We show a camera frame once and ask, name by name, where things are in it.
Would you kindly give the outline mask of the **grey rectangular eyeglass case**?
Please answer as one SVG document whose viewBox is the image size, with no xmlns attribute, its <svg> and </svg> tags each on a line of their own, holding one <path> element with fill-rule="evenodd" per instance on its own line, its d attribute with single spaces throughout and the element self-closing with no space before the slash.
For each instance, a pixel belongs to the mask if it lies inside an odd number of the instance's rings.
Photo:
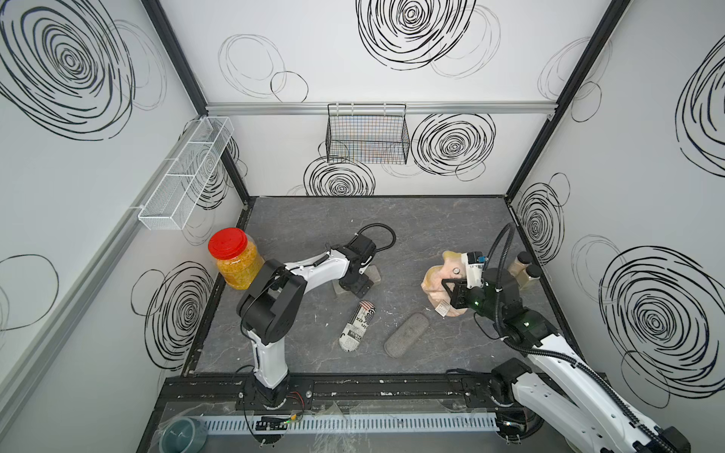
<svg viewBox="0 0 725 453">
<path fill-rule="evenodd" d="M 350 281 L 345 280 L 344 285 L 339 280 L 332 281 L 332 288 L 336 296 L 343 294 L 352 294 L 358 298 L 364 298 L 369 290 L 376 284 L 381 282 L 381 274 L 377 266 L 370 265 L 364 273 L 357 275 Z"/>
</svg>

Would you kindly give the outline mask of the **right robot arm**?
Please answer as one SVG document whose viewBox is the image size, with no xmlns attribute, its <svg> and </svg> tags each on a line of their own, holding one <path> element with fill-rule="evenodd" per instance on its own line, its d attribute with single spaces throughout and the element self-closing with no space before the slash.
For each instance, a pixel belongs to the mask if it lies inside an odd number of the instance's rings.
<svg viewBox="0 0 725 453">
<path fill-rule="evenodd" d="M 494 402 L 533 411 L 578 452 L 688 452 L 677 428 L 662 428 L 590 368 L 538 311 L 524 306 L 505 270 L 456 264 L 440 279 L 449 306 L 494 324 L 498 339 L 523 355 L 495 368 Z"/>
</svg>

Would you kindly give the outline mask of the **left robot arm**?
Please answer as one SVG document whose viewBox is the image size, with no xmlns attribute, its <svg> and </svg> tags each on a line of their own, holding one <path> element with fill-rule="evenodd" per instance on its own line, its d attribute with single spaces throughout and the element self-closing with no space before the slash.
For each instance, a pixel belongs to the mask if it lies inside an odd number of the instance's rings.
<svg viewBox="0 0 725 453">
<path fill-rule="evenodd" d="M 268 408 L 281 406 L 289 389 L 285 338 L 305 294 L 336 281 L 358 298 L 373 286 L 366 275 L 381 248 L 361 232 L 343 245 L 299 262 L 267 260 L 239 302 L 240 330 L 251 341 L 254 390 Z"/>
</svg>

